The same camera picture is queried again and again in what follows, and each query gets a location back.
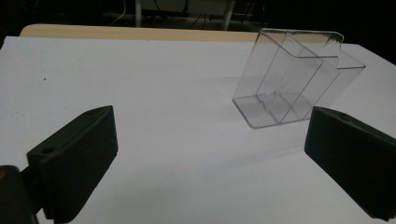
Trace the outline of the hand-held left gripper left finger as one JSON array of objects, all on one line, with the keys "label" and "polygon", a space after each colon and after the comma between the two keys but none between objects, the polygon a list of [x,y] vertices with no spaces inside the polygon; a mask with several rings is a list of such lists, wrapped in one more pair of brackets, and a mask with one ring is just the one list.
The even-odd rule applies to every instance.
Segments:
[{"label": "hand-held left gripper left finger", "polygon": [[118,153],[111,105],[82,113],[27,153],[26,184],[35,211],[72,221]]}]

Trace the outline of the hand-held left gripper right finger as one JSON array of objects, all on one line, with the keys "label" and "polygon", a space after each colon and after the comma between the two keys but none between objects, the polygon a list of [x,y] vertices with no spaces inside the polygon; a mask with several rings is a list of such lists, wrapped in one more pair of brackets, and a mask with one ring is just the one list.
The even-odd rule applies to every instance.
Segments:
[{"label": "hand-held left gripper right finger", "polygon": [[370,217],[396,218],[396,139],[348,114],[313,108],[304,152]]}]

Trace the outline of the clear plastic organizer box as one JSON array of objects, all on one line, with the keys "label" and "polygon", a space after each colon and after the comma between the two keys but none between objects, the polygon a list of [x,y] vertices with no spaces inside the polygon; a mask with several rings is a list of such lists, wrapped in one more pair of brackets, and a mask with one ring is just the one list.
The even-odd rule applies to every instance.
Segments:
[{"label": "clear plastic organizer box", "polygon": [[343,41],[336,32],[260,29],[233,96],[247,124],[305,120],[315,106],[332,105],[365,68]]}]

